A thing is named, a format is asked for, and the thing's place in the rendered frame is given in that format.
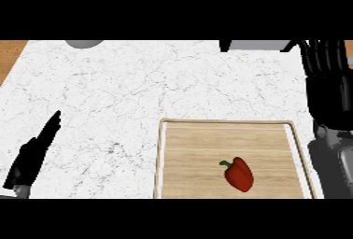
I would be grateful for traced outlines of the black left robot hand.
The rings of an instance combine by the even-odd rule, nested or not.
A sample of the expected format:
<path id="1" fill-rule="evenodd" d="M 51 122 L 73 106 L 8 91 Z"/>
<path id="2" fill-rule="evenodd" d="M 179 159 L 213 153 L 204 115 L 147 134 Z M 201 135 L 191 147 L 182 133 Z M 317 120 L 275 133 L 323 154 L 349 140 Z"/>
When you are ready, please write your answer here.
<path id="1" fill-rule="evenodd" d="M 33 185 L 60 129 L 61 111 L 57 111 L 39 136 L 36 136 L 20 148 L 20 153 L 12 163 L 11 171 L 4 184 L 5 189 L 12 190 L 15 186 Z"/>

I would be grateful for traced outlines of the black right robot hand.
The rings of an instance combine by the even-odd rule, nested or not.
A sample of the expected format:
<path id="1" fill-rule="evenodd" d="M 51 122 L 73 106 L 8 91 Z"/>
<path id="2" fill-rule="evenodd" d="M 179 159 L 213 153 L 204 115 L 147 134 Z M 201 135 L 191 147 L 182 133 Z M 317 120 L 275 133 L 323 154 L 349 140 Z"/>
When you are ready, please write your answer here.
<path id="1" fill-rule="evenodd" d="M 342 40 L 300 40 L 309 112 L 330 129 L 353 131 L 353 69 Z"/>

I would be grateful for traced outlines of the pale wooden tray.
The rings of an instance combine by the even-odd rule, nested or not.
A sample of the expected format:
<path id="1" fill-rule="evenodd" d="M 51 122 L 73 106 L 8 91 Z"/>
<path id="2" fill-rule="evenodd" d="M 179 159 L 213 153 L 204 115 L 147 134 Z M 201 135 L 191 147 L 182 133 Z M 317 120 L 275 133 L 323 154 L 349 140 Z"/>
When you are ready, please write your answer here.
<path id="1" fill-rule="evenodd" d="M 255 186 L 241 191 L 225 171 L 243 158 Z M 156 159 L 157 199 L 315 199 L 290 120 L 163 119 Z"/>

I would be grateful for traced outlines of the red bell pepper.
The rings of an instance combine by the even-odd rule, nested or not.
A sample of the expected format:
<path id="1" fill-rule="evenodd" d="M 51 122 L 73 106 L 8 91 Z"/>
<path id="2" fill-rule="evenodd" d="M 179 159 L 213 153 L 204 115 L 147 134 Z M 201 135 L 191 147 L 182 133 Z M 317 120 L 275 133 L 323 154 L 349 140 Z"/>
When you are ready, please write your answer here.
<path id="1" fill-rule="evenodd" d="M 255 176 L 244 159 L 237 157 L 234 162 L 222 161 L 219 164 L 227 166 L 224 175 L 230 185 L 241 192 L 247 192 L 255 185 Z"/>

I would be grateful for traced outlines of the grey round pot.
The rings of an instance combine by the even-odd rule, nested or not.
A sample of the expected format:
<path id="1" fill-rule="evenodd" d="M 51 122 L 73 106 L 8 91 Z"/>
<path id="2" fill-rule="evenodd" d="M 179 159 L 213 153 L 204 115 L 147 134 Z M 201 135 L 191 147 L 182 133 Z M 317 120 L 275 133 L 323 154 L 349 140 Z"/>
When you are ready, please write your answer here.
<path id="1" fill-rule="evenodd" d="M 103 40 L 69 40 L 69 45 L 76 49 L 89 49 L 103 43 Z"/>

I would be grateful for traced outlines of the grey and black appliance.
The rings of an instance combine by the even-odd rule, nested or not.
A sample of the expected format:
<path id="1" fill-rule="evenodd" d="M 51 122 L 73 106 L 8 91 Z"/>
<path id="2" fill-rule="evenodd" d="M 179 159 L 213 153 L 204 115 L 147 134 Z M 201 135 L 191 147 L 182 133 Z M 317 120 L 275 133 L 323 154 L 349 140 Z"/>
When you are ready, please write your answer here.
<path id="1" fill-rule="evenodd" d="M 289 52 L 297 45 L 305 43 L 305 40 L 221 40 L 219 48 L 222 52 L 228 52 L 232 49 Z"/>

